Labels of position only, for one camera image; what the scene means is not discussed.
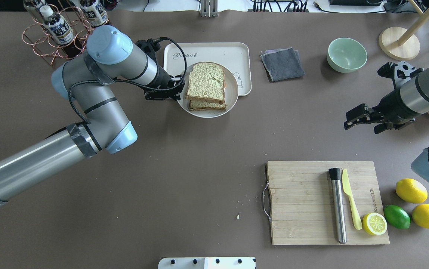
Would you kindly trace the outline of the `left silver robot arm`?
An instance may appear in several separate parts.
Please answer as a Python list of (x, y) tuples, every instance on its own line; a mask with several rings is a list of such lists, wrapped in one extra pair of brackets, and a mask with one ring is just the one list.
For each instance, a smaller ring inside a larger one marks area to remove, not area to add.
[(117, 153), (138, 138), (110, 85), (129, 83), (147, 100), (180, 99), (186, 70), (178, 80), (156, 60), (160, 37), (132, 42), (114, 26), (93, 30), (85, 51), (52, 74), (54, 89), (81, 118), (43, 141), (0, 161), (0, 207), (12, 197), (105, 149)]

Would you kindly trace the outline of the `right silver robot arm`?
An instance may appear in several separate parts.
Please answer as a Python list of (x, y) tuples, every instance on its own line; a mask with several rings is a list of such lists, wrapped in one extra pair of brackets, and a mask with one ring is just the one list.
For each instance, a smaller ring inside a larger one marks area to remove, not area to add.
[[(416, 68), (406, 61), (387, 62), (377, 70), (377, 74), (391, 79), (394, 89), (372, 108), (363, 103), (348, 111), (344, 129), (359, 124), (375, 124), (376, 134), (399, 130), (429, 112), (429, 68)], [(414, 160), (411, 169), (429, 182), (429, 145)]]

